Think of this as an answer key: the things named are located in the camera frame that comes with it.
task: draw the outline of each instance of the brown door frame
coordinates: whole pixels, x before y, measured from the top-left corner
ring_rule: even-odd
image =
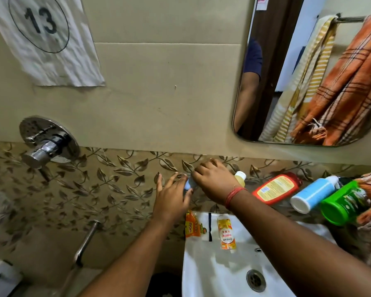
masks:
[[[263,52],[261,81],[241,136],[257,141],[265,124],[304,0],[269,0],[266,11],[256,11],[250,37]]]

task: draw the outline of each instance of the bracelet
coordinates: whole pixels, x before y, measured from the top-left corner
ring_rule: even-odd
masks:
[[[231,202],[232,198],[237,194],[239,193],[240,191],[242,190],[245,190],[247,191],[247,189],[245,188],[236,188],[236,189],[233,189],[231,193],[228,194],[227,196],[227,199],[225,200],[225,208],[229,210],[229,203]]]

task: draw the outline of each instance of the white paper sign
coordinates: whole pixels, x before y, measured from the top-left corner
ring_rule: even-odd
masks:
[[[257,0],[256,10],[267,10],[269,0]]]
[[[34,84],[105,85],[81,0],[0,0],[0,32]]]

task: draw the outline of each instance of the red bottle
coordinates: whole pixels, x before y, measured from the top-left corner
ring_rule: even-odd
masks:
[[[270,179],[252,192],[252,195],[268,205],[292,196],[302,185],[302,180],[292,172],[287,172]]]

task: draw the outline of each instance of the shower knob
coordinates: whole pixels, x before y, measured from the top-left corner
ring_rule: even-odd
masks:
[[[23,162],[31,168],[41,169],[58,156],[69,161],[79,157],[80,149],[74,137],[51,119],[39,116],[25,118],[19,125],[19,132],[25,143],[32,148],[22,154]]]

